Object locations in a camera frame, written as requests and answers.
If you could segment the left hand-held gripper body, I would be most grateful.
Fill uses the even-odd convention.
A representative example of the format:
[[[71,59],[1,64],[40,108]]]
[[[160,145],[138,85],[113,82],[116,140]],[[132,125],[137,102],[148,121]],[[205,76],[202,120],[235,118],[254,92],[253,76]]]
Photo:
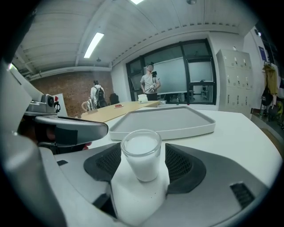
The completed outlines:
[[[58,147],[71,147],[104,138],[108,133],[105,123],[86,121],[57,115],[54,97],[43,94],[14,67],[2,64],[2,130],[15,133],[22,120],[31,127],[30,136],[39,141],[45,129],[55,132]]]

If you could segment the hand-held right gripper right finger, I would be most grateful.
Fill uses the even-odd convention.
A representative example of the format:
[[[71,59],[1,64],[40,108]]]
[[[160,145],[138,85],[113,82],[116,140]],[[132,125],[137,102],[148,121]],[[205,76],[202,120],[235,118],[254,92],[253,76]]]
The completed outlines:
[[[224,156],[167,143],[170,183],[160,208],[143,227],[226,227],[268,188]]]

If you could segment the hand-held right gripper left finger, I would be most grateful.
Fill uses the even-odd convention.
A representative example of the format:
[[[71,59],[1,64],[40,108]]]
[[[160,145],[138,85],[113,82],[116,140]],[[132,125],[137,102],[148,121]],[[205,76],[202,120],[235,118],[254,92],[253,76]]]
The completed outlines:
[[[52,180],[62,176],[90,203],[107,194],[107,187],[121,163],[120,143],[58,155],[40,148],[40,154]]]

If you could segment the glass cup of milk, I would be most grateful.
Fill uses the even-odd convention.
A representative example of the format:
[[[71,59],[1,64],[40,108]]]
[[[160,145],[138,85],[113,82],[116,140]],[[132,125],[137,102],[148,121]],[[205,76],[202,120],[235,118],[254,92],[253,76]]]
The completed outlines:
[[[121,141],[121,150],[138,180],[150,182],[159,175],[162,139],[149,129],[127,134]]]

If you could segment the grey tray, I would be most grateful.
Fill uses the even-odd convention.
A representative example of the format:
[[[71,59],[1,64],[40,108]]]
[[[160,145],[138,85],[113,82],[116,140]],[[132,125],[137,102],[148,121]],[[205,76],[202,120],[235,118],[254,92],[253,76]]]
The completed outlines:
[[[133,131],[149,129],[163,140],[173,140],[212,133],[215,125],[215,120],[187,106],[153,108],[127,113],[109,128],[109,134],[121,141]]]

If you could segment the person's left hand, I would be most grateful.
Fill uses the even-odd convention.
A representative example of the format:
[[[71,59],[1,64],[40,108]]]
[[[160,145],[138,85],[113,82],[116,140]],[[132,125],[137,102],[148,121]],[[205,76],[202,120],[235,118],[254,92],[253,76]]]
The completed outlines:
[[[45,133],[43,134],[43,136],[39,137],[39,141],[37,142],[37,145],[39,147],[50,149],[53,154],[65,154],[65,153],[72,153],[72,152],[89,149],[89,146],[92,145],[92,142],[81,144],[81,145],[75,145],[71,147],[58,147],[58,145],[55,142],[54,129],[51,127],[47,127],[45,129]]]

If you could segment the white board with red mark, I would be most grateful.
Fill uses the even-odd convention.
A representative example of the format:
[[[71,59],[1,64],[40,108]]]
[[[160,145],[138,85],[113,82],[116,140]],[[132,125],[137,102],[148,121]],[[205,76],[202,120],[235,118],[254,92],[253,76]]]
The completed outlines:
[[[59,102],[59,105],[60,105],[60,110],[57,113],[57,115],[62,116],[62,117],[67,117],[68,114],[67,114],[67,110],[66,110],[66,107],[65,107],[63,94],[62,93],[56,94],[56,95],[53,95],[53,97],[54,97],[56,102]]]

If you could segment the wooden table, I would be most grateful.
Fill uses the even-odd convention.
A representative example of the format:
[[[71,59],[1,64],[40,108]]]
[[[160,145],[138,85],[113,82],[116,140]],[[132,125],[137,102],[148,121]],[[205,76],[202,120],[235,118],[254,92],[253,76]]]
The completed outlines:
[[[140,108],[157,107],[159,103],[159,101],[148,101],[144,104],[139,104],[139,102],[122,102],[122,107],[119,108],[116,108],[115,105],[110,105],[100,108],[96,112],[85,112],[81,115],[81,119],[105,123]]]

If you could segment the hanging black bag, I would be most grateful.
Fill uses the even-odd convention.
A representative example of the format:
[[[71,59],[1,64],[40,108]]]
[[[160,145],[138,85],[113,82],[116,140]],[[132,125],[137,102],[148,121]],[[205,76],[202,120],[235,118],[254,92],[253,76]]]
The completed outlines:
[[[270,93],[268,87],[265,87],[262,97],[261,97],[261,104],[264,106],[269,106],[273,101],[273,95]]]

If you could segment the grey roll-down screen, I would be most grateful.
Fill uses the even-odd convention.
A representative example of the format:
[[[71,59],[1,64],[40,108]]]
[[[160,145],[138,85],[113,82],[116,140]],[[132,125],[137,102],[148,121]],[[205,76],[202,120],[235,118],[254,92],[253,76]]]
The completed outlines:
[[[154,64],[154,71],[161,86],[158,94],[185,93],[187,91],[186,73],[183,58],[176,58]]]

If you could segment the grey metal lockers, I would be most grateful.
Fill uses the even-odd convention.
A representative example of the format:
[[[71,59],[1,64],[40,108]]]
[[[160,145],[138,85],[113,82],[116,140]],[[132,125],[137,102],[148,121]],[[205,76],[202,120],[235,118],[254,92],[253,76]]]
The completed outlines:
[[[216,54],[219,78],[219,111],[235,112],[250,117],[253,73],[250,55],[241,51],[222,50]]]

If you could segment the hanging yellow jacket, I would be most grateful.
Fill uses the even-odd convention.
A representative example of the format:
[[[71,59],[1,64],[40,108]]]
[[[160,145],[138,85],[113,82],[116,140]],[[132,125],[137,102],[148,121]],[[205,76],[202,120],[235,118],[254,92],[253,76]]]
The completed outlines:
[[[268,87],[272,95],[277,95],[278,87],[277,87],[277,74],[275,68],[266,64],[264,65],[263,70],[265,71],[266,75],[265,86]]]

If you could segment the black-framed window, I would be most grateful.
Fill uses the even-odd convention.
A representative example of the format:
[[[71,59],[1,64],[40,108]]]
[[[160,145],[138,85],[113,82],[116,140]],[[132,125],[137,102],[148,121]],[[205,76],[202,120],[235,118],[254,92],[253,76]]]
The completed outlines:
[[[143,94],[140,81],[146,74],[150,63],[156,64],[171,59],[183,58],[186,73],[187,91],[185,93],[158,94],[158,101],[167,104],[201,104],[217,103],[216,68],[209,41],[198,39],[174,43],[152,50],[126,64],[130,96],[132,101]]]

